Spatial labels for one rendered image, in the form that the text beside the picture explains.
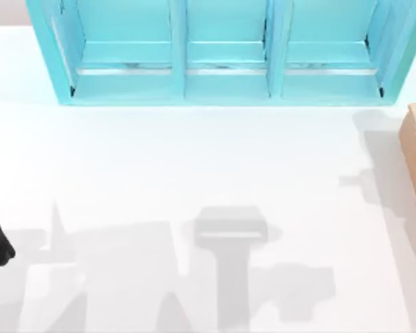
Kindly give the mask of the light blue rack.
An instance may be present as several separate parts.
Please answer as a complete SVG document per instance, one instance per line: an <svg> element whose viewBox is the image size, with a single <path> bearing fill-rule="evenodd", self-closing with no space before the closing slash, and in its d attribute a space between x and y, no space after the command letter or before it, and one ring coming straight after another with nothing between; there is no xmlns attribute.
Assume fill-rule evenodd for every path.
<svg viewBox="0 0 416 333"><path fill-rule="evenodd" d="M63 105L392 105L416 0L25 0Z"/></svg>

